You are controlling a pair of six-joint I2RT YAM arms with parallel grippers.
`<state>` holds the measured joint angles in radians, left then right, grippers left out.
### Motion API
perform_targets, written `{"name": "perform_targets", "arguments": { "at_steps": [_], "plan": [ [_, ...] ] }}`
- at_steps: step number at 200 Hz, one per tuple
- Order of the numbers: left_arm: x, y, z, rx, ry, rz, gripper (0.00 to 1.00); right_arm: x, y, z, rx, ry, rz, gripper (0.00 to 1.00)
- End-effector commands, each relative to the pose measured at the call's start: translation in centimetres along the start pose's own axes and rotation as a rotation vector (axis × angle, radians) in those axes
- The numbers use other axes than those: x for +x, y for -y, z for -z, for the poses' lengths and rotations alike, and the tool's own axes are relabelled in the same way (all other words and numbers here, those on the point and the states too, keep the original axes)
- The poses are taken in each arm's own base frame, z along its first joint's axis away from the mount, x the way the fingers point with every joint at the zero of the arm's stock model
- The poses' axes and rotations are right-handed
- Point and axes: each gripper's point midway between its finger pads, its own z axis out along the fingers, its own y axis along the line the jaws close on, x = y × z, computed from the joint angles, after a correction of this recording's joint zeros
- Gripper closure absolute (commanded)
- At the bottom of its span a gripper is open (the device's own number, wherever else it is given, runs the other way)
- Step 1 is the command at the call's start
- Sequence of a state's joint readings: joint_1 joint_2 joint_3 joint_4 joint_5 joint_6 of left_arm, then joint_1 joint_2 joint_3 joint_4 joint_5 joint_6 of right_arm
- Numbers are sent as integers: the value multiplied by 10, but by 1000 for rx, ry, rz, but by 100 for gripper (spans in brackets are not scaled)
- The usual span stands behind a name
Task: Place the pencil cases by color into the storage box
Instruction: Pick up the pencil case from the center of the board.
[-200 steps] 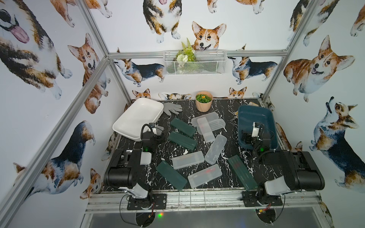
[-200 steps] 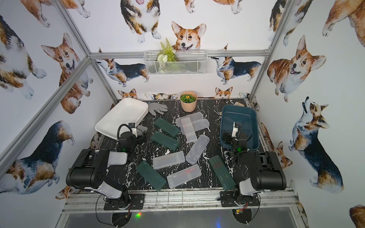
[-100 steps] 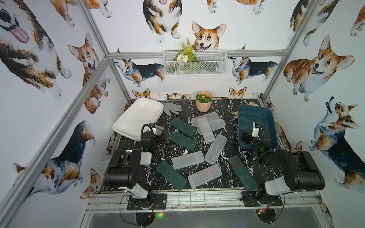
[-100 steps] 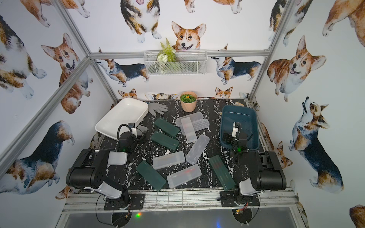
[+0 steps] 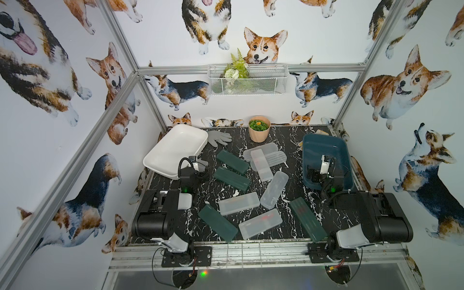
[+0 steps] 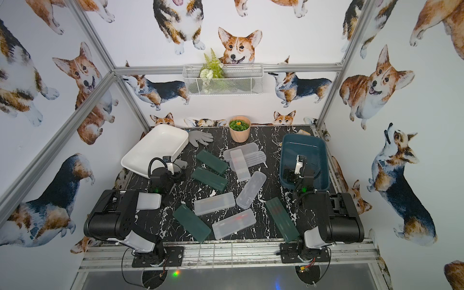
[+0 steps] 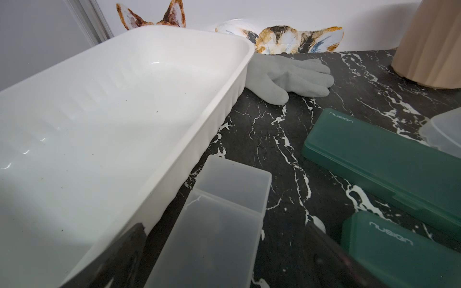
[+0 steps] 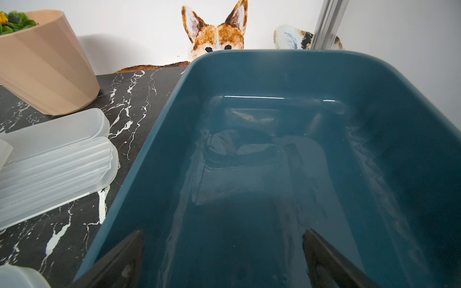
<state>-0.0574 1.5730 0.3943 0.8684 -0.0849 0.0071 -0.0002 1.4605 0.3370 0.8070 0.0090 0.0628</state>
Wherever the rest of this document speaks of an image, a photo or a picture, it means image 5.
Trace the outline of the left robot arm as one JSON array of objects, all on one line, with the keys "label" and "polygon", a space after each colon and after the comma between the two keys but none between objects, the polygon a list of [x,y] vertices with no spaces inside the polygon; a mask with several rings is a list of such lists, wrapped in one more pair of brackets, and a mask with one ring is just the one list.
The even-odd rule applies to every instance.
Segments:
[{"label": "left robot arm", "polygon": [[205,161],[197,161],[180,169],[180,187],[149,190],[132,222],[132,233],[144,240],[157,242],[172,254],[194,255],[193,241],[176,234],[182,211],[193,208],[198,200],[199,186],[209,177]]}]

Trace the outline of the clear case with pens middle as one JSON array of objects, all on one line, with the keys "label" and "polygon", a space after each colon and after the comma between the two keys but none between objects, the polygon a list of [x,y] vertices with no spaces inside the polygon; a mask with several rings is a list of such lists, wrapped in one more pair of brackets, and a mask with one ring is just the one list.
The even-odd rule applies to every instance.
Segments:
[{"label": "clear case with pens middle", "polygon": [[260,200],[256,192],[239,195],[233,198],[219,201],[219,212],[222,216],[227,216],[244,210],[249,210],[260,206]]}]

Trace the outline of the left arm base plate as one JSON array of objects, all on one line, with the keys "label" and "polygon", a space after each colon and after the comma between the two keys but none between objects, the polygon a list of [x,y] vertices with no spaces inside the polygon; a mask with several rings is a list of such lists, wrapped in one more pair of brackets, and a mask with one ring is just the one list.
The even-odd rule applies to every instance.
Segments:
[{"label": "left arm base plate", "polygon": [[209,267],[211,265],[212,250],[210,246],[195,246],[184,253],[163,254],[161,266],[163,268],[179,267]]}]

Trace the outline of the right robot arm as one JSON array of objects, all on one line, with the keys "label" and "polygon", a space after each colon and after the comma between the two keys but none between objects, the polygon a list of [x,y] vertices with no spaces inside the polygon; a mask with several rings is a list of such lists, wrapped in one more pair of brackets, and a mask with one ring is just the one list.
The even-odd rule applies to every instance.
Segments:
[{"label": "right robot arm", "polygon": [[326,238],[332,251],[412,241],[412,226],[394,195],[357,191],[350,171],[336,170],[333,174],[322,174],[308,167],[303,174],[303,183],[307,187],[319,188],[328,207],[358,213],[358,224],[328,234],[313,212],[308,210],[301,223],[312,241],[319,242]]}]

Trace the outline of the clear pencil case top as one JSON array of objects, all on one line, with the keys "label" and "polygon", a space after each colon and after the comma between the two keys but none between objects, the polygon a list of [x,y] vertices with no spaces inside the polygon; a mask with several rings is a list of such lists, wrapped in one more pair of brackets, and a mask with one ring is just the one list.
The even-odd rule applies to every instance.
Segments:
[{"label": "clear pencil case top", "polygon": [[251,153],[253,151],[261,150],[264,155],[277,152],[279,150],[278,146],[275,143],[267,143],[264,145],[256,146],[251,149],[247,149],[243,152],[243,158],[246,162],[250,162],[252,160]]}]

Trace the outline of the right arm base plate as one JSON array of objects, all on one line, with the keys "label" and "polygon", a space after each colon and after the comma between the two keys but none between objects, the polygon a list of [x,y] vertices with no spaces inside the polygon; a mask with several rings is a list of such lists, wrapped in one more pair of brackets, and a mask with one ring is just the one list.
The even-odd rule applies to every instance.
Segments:
[{"label": "right arm base plate", "polygon": [[354,249],[337,248],[328,244],[308,244],[307,253],[312,263],[359,262],[360,257]]}]

